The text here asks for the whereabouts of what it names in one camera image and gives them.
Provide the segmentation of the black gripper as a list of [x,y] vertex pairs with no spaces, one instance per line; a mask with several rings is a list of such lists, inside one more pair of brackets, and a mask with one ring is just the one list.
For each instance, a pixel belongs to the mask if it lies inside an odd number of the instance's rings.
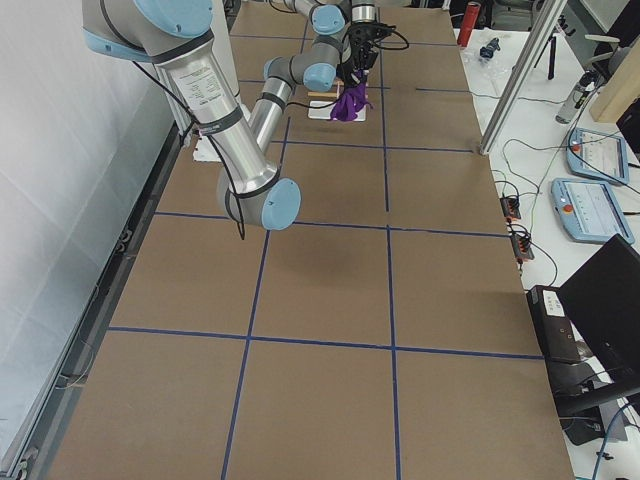
[[344,58],[337,66],[337,77],[343,83],[356,82],[355,67],[351,56],[349,56],[348,58]]
[[354,69],[369,70],[379,55],[379,42],[388,36],[388,26],[380,22],[351,23],[347,36]]

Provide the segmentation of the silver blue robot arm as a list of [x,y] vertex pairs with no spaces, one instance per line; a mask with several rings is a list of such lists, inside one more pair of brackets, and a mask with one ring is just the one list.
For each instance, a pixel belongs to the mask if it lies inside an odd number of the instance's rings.
[[210,1],[85,1],[83,33],[90,50],[147,62],[165,72],[179,104],[220,158],[217,198],[240,230],[248,225],[283,230],[298,215],[301,192],[282,177],[266,152],[294,88],[331,89],[343,59],[348,18],[340,6],[290,1],[306,16],[316,39],[307,52],[278,57],[264,69],[265,83],[245,116],[214,55]]
[[315,39],[308,51],[294,56],[291,67],[368,71],[376,63],[380,42],[394,27],[379,19],[373,1],[282,1],[281,13],[297,13],[310,23]]

